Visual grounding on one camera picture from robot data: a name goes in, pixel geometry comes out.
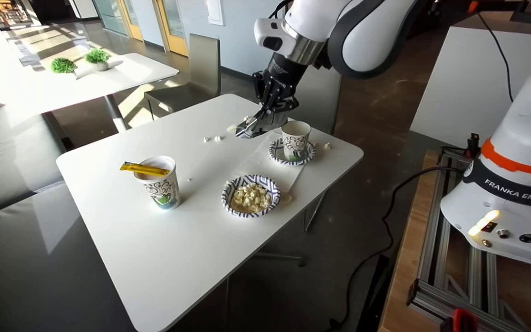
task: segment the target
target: paper cup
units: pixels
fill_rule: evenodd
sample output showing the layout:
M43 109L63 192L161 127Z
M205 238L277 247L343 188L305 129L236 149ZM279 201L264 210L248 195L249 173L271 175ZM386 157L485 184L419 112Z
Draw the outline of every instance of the paper cup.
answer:
M284 158L303 160L308 153L310 125L307 122L288 122L283 125Z
M144 173L135 173L135 177L150 190L153 201L161 208L176 208L181 201L177 173L176 173L176 160L166 155L159 155L159 157L146 158L141 164L150 164L150 166L157 166L157 168L170 171L165 177L153 177L153 175L144 175Z

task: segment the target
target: floor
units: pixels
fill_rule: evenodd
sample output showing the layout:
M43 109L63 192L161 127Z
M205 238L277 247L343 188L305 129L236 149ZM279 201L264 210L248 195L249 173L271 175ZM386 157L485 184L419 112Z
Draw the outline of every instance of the floor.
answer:
M59 24L65 46L69 35L82 35L115 53L139 51L157 61L183 68L177 81L187 79L187 59L166 55L161 48L109 33L100 22ZM327 330L330 319L347 312L347 288L354 267L389 243L382 216L389 206L393 188L421 169L426 149L441 142L410 133L410 123L423 98L447 27L434 27L412 37L399 61L373 79L343 79L338 109L336 136L360 146L366 158L327 193L310 232L303 216L283 229L266 249L307 256L307 265L294 262L253 258L231 278L231 297L225 304L225 286L209 295L176 326L177 332L231 330L231 332L312 332ZM251 79L235 72L222 77L224 92L253 98ZM141 107L141 96L126 90L117 96L122 110ZM104 101L89 101L56 112L61 133L74 146L115 134L104 112ZM393 245L386 254L393 260L404 221L412 205L415 182L406 186L389 216ZM377 258L354 275L351 288L351 315L340 330L356 330L364 302L371 289Z

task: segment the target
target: chair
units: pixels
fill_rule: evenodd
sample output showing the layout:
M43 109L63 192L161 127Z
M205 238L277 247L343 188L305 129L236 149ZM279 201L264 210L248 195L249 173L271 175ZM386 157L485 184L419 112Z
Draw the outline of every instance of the chair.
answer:
M170 114L222 92L220 40L190 33L190 81L146 92L153 116Z

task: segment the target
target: yellow food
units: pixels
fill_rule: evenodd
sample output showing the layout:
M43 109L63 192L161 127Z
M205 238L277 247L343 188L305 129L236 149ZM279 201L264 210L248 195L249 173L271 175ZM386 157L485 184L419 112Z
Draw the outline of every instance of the yellow food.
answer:
M235 190L233 206L248 214L264 212L270 206L270 192L257 182L249 182Z

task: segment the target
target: green plant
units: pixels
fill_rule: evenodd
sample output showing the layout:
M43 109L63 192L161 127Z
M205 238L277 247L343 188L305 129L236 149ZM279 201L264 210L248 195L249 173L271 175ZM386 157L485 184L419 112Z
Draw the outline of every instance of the green plant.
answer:
M87 63L106 63L107 59L111 59L111 53L102 48L94 48L87 51L85 59Z
M67 59L67 57L58 57L52 61L52 72L58 72L58 74L69 74L69 72L76 72L76 63Z

